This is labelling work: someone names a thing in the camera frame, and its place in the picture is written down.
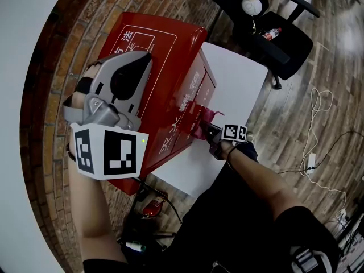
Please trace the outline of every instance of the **wooden floor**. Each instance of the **wooden floor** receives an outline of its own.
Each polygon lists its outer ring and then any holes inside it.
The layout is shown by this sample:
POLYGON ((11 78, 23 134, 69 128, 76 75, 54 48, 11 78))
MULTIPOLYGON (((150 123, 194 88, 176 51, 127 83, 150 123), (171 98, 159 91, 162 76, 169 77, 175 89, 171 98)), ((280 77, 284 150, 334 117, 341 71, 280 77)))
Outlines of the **wooden floor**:
MULTIPOLYGON (((287 18, 295 7, 287 0, 269 0, 270 11, 287 18)), ((321 18, 303 13, 295 24, 314 42, 313 50, 301 69, 287 81, 282 89, 272 88, 270 72, 260 91, 247 122, 255 134, 260 163, 276 172, 298 169, 311 120, 311 90, 331 90, 334 99, 328 112, 316 116, 313 128, 319 143, 313 152, 320 162, 336 138, 354 129, 364 134, 364 5, 355 0, 308 0, 320 11, 321 18)), ((232 22, 222 13, 210 42, 244 54, 230 38, 232 22)), ((328 96, 323 96, 322 107, 327 108, 328 96)), ((311 175, 321 185, 347 193, 346 208, 352 211, 353 200, 364 193, 361 179, 364 175, 364 139, 348 134, 331 151, 328 158, 311 175)), ((311 184, 299 173, 286 173, 283 177, 295 188, 304 204, 322 222, 334 217, 343 205, 342 193, 329 192, 311 184)), ((183 215, 194 199, 178 192, 158 179, 155 185, 169 190, 171 200, 183 215)), ((177 231, 179 223, 173 211, 163 208, 163 230, 177 231)))

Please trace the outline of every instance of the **pink cloth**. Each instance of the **pink cloth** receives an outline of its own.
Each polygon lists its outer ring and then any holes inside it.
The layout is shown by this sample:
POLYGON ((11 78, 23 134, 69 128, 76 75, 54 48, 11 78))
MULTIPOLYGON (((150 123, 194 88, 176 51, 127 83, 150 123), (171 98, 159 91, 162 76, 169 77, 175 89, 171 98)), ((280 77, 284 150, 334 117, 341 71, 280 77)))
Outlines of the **pink cloth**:
POLYGON ((194 132, 192 133, 192 136, 196 139, 202 139, 205 140, 206 136, 204 134, 204 131, 202 130, 201 126, 200 126, 200 122, 201 121, 206 121, 207 123, 211 123, 212 120, 214 119, 216 114, 222 114, 224 115, 224 113, 221 113, 220 111, 214 112, 208 108, 205 108, 204 111, 201 112, 199 119, 197 120, 197 125, 196 128, 194 130, 194 132))

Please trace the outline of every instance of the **chair seat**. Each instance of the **chair seat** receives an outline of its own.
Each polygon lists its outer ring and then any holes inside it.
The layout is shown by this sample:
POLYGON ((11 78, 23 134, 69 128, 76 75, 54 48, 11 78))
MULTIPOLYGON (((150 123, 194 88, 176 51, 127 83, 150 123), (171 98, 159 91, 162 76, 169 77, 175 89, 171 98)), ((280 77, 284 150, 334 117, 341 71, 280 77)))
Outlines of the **chair seat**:
POLYGON ((264 14, 256 24, 257 29, 263 31, 279 27, 282 29, 281 33, 271 42, 285 52, 290 60, 285 64, 281 64, 274 58, 266 56, 262 63, 282 80, 289 79, 299 70, 308 57, 313 46, 312 40, 301 29, 273 12, 264 14))

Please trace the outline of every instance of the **table top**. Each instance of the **table top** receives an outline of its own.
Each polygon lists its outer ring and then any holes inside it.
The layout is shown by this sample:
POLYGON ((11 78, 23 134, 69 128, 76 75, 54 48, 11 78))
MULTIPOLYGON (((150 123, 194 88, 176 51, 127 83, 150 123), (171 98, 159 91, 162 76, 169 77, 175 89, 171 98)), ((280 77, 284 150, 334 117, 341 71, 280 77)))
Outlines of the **table top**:
MULTIPOLYGON (((244 56, 210 43, 202 51, 217 81, 208 108, 220 111, 212 123, 245 125, 267 75, 267 68, 244 56)), ((181 191, 198 197, 214 182, 225 161, 209 153, 209 144, 195 139, 191 146, 152 174, 181 191)))

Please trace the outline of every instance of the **white ball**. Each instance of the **white ball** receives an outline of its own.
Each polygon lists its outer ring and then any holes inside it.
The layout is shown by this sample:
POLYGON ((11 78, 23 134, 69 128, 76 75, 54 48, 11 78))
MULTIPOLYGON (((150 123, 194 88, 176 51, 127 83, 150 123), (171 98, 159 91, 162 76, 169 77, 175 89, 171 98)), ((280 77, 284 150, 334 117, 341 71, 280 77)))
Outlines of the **white ball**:
POLYGON ((260 0, 243 0, 241 6, 248 15, 258 15, 263 8, 260 0))

